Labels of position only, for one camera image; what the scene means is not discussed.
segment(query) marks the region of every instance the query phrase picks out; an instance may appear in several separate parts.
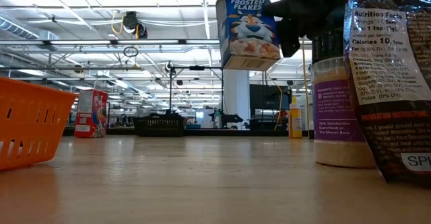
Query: orange plastic basket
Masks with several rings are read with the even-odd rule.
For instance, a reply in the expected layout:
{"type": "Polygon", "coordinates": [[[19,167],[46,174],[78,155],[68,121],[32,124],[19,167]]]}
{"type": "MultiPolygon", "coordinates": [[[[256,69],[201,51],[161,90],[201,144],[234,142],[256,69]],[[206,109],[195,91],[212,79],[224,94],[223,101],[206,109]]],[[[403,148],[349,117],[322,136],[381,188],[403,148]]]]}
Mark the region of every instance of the orange plastic basket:
{"type": "Polygon", "coordinates": [[[51,160],[75,97],[0,78],[0,170],[51,160]]]}

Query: food package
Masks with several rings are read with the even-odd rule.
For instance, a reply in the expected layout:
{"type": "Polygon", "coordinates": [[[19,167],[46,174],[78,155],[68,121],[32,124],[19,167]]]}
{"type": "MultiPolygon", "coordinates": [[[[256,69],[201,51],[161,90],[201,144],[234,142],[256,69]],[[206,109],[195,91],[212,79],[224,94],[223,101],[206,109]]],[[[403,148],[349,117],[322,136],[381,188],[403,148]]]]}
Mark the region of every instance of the food package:
{"type": "Polygon", "coordinates": [[[431,187],[430,0],[349,0],[352,104],[385,180],[431,187]]]}
{"type": "Polygon", "coordinates": [[[274,17],[263,15],[266,3],[269,0],[217,0],[223,68],[266,71],[280,59],[274,17]]]}

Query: nutrition facts label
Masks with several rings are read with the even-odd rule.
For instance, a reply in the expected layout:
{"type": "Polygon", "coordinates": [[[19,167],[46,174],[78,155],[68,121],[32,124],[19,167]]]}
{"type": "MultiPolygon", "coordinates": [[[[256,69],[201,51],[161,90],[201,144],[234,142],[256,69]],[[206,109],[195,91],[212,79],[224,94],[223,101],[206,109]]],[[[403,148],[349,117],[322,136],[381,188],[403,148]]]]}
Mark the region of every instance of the nutrition facts label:
{"type": "Polygon", "coordinates": [[[405,12],[355,8],[349,60],[360,105],[431,100],[411,49],[405,12]]]}

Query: cereal box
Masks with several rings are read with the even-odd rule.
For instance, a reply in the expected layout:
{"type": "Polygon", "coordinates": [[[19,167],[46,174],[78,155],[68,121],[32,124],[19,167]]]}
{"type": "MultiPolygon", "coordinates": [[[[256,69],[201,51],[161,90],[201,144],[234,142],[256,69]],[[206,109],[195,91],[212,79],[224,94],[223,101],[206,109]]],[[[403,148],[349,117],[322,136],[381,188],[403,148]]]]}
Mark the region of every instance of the cereal box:
{"type": "Polygon", "coordinates": [[[225,69],[266,71],[280,59],[269,0],[217,0],[218,36],[225,69]]]}

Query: bottle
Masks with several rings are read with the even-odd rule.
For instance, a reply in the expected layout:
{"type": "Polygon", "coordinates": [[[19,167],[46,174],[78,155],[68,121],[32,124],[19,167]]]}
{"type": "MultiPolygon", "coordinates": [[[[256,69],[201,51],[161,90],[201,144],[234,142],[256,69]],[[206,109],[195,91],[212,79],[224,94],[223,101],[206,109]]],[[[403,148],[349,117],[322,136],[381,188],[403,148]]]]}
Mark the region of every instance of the bottle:
{"type": "Polygon", "coordinates": [[[292,98],[292,103],[290,104],[289,138],[290,139],[302,138],[301,109],[296,101],[296,96],[292,98]]]}
{"type": "Polygon", "coordinates": [[[350,102],[343,57],[343,30],[333,30],[313,38],[312,46],[316,162],[339,167],[374,168],[374,158],[350,102]]]}

